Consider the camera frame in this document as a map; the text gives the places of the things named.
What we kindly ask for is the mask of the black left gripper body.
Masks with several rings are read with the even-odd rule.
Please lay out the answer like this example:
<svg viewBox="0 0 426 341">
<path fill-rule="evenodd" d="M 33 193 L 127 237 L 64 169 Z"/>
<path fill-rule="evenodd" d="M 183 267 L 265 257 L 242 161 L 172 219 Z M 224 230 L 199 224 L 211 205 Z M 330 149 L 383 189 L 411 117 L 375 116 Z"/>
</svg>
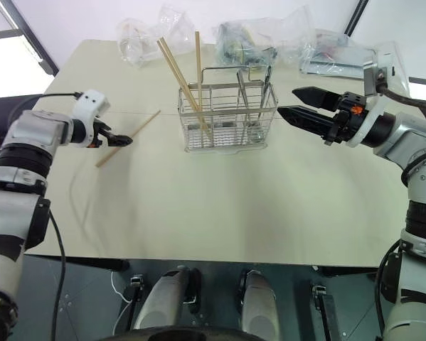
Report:
<svg viewBox="0 0 426 341">
<path fill-rule="evenodd" d="M 111 134 L 111 128 L 106 125 L 103 121 L 98 119 L 93 122 L 93 138 L 90 143 L 90 147 L 100 147 L 102 145 L 103 140 L 100 137 L 104 137 L 108 139 Z"/>
</svg>

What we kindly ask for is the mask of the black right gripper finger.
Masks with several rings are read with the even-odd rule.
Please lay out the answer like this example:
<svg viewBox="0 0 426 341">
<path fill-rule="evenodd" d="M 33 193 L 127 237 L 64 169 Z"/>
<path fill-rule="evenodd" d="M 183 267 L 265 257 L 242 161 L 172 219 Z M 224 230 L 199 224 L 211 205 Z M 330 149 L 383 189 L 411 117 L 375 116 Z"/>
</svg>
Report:
<svg viewBox="0 0 426 341">
<path fill-rule="evenodd" d="M 277 111 L 290 125 L 321 137 L 325 137 L 334 125 L 331 117 L 302 106 L 278 107 Z"/>
<path fill-rule="evenodd" d="M 340 94 L 313 86 L 296 88 L 292 94 L 304 104 L 328 111 L 336 111 L 341 100 Z"/>
</svg>

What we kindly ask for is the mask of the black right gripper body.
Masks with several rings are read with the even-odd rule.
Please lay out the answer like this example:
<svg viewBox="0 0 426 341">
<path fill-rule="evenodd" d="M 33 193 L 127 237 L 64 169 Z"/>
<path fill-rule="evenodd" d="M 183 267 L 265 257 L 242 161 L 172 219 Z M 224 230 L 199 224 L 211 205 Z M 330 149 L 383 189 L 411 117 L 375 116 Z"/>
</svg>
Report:
<svg viewBox="0 0 426 341">
<path fill-rule="evenodd" d="M 340 144 L 342 141 L 349 141 L 367 116 L 366 98 L 352 92 L 344 92 L 329 111 L 335 112 L 335 115 L 324 137 L 324 143 Z"/>
</svg>

